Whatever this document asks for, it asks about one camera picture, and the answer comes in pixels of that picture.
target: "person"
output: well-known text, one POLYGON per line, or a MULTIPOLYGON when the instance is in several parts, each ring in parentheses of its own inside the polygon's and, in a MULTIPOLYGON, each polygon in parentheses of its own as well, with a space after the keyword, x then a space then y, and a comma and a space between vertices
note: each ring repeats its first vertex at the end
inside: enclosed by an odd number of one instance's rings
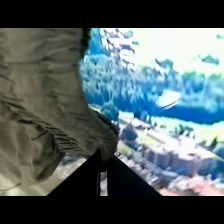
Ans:
POLYGON ((0 28, 0 175, 15 186, 48 179, 66 153, 100 149, 106 162, 116 151, 116 127, 88 107, 80 81, 90 31, 0 28))

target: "sleeve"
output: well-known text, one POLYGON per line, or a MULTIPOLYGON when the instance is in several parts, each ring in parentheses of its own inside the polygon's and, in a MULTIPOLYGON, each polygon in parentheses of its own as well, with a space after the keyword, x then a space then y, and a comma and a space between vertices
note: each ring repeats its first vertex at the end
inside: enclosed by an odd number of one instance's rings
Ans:
POLYGON ((5 61, 27 111, 78 142, 83 155, 100 147, 104 160, 117 136, 89 107, 79 74, 80 28, 4 28, 5 61))

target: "black object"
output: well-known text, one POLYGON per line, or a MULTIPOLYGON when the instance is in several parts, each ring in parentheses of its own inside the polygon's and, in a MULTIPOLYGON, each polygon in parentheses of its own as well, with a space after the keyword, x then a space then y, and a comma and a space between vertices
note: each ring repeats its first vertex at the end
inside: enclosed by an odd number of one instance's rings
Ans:
MULTIPOLYGON (((97 151, 48 196, 100 196, 101 168, 97 151)), ((116 156, 106 170, 108 196, 161 196, 116 156)))

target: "beige fabric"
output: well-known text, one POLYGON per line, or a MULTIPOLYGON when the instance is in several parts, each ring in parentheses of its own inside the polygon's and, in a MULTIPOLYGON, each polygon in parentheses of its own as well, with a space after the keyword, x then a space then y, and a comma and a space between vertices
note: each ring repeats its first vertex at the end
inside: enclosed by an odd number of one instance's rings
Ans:
POLYGON ((0 28, 0 171, 33 184, 65 152, 106 160, 117 137, 88 108, 79 77, 80 28, 0 28))

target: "jacket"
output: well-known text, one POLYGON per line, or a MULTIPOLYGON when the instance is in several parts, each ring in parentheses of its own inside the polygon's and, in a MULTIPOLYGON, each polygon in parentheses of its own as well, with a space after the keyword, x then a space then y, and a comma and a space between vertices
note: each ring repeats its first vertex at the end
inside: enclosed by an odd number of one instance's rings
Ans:
POLYGON ((0 28, 0 172, 15 184, 53 174, 65 153, 103 160, 117 136, 85 99, 80 28, 0 28))

